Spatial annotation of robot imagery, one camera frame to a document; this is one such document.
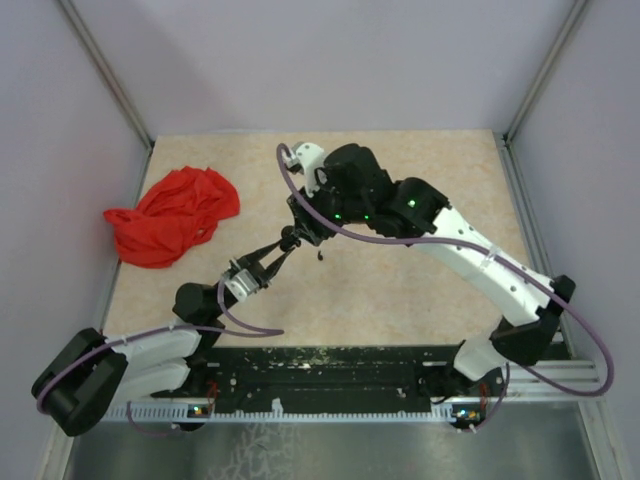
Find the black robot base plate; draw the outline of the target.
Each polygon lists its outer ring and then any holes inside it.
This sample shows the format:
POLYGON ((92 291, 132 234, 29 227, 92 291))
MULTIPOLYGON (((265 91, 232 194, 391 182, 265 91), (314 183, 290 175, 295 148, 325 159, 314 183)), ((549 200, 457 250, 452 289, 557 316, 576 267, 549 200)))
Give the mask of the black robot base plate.
POLYGON ((454 346, 215 347, 179 390, 159 399, 202 398, 218 413, 428 413, 455 397, 484 403, 502 390, 492 368, 478 381, 453 370, 454 346))

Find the aluminium frame post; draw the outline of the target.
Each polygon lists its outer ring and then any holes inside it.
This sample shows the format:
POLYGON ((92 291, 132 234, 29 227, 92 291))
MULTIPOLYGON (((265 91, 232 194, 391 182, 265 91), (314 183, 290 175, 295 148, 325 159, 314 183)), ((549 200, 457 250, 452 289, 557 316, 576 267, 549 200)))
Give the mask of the aluminium frame post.
POLYGON ((565 19, 555 34, 552 43, 545 53, 536 73, 526 89, 525 96, 517 108, 502 140, 506 148, 510 148, 522 130, 536 103, 544 93, 554 71, 556 70, 565 50, 576 35, 584 21, 592 1, 575 0, 571 2, 565 19))
POLYGON ((136 134, 145 149, 151 153, 155 145, 149 129, 124 84, 118 79, 115 70, 99 46, 88 24, 73 1, 54 0, 69 29, 77 38, 90 64, 96 70, 101 82, 109 92, 129 128, 136 134))

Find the right aluminium frame post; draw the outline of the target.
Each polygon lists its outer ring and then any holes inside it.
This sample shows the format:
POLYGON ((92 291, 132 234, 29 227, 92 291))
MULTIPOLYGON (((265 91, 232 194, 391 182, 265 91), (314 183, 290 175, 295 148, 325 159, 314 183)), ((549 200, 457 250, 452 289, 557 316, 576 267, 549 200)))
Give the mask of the right aluminium frame post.
POLYGON ((556 70, 565 50, 576 35, 584 21, 592 1, 575 0, 571 2, 565 19, 555 34, 552 43, 545 53, 536 73, 526 89, 525 96, 517 108, 502 140, 506 148, 510 148, 522 130, 536 103, 544 93, 554 71, 556 70))

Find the aluminium rail right side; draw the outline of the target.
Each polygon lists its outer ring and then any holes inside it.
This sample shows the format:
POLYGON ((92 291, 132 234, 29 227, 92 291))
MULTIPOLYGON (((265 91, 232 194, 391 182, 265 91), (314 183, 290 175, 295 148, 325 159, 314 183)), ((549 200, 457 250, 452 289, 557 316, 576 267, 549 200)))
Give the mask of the aluminium rail right side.
MULTIPOLYGON (((503 134, 495 133, 494 139, 500 155, 506 182, 516 211, 516 216, 530 264, 535 271, 543 273, 549 277, 554 277, 555 274, 553 273, 553 269, 545 250, 544 242, 531 204, 531 199, 525 187, 517 158, 514 156, 511 146, 505 140, 505 136, 503 134)), ((567 311, 564 311, 560 318, 559 341, 553 341, 552 346, 561 346, 564 348, 566 353, 569 355, 568 372, 576 374, 578 372, 578 360, 574 356, 574 349, 571 345, 572 326, 577 326, 578 330, 582 329, 580 323, 576 322, 574 317, 568 315, 567 311)), ((599 398, 601 396, 601 394, 598 393, 600 384, 597 370, 593 363, 590 363, 590 366, 591 372, 595 374, 595 383, 591 386, 586 383, 577 383, 577 379, 572 379, 575 386, 571 386, 569 383, 561 384, 560 380, 553 380, 551 377, 541 379, 541 376, 544 376, 542 363, 539 363, 537 367, 532 367, 532 370, 534 372, 534 377, 540 380, 547 390, 553 389, 557 392, 569 395, 573 399, 587 400, 599 398)))

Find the black round case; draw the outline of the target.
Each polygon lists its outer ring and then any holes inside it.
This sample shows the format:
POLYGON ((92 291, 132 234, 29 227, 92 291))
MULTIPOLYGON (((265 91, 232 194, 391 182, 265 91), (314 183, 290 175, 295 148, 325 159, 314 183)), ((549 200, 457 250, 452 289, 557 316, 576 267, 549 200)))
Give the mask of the black round case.
POLYGON ((279 242, 279 248, 282 252, 290 252, 301 246, 301 239, 296 231, 296 228, 292 225, 285 226, 281 230, 281 240, 279 242))

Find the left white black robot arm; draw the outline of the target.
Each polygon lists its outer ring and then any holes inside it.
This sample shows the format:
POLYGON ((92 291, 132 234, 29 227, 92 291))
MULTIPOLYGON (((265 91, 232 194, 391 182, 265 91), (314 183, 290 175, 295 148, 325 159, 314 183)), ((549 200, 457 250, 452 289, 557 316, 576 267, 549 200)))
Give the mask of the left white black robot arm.
POLYGON ((156 393, 194 397, 208 384, 204 353, 222 336, 269 338, 275 327, 240 320, 232 308, 269 287, 300 243, 285 238, 230 262, 213 285, 185 283, 175 294, 173 319, 163 327, 120 336, 94 328, 77 332, 34 381, 39 413, 69 437, 92 429, 112 406, 156 393))

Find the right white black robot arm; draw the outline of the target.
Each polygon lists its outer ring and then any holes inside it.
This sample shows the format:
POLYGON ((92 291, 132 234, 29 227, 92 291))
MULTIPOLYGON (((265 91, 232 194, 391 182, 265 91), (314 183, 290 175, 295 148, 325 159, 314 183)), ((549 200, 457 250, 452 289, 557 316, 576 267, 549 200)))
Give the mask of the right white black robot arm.
POLYGON ((496 326, 463 341, 451 360, 446 380, 454 393, 470 395, 508 361, 531 367, 542 358, 575 290, 570 278, 549 278, 515 261, 426 181, 392 180, 367 147, 351 143, 325 153, 309 142, 281 144, 276 155, 285 179, 305 179, 288 203, 308 242, 318 246, 347 235, 349 224, 363 224, 374 233, 369 242, 425 252, 499 309, 496 326))

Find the left aluminium frame post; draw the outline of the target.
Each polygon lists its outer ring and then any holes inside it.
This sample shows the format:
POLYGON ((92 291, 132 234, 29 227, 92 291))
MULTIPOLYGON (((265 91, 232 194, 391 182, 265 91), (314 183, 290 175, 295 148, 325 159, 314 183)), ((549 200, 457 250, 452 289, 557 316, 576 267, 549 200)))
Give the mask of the left aluminium frame post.
POLYGON ((90 64, 96 70, 101 82, 109 92, 129 128, 136 134, 145 149, 151 153, 155 145, 149 129, 124 84, 118 79, 115 70, 99 46, 88 24, 73 1, 54 0, 69 29, 77 38, 90 64))

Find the red crumpled cloth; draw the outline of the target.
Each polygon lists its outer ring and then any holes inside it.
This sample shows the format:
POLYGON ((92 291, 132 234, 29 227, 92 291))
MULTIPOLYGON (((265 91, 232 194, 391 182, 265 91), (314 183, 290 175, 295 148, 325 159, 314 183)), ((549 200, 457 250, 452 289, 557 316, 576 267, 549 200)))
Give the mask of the red crumpled cloth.
POLYGON ((211 168, 185 166, 154 184, 136 207, 111 208, 103 217, 121 262, 162 269, 210 241, 221 221, 239 213, 238 192, 227 179, 211 168))

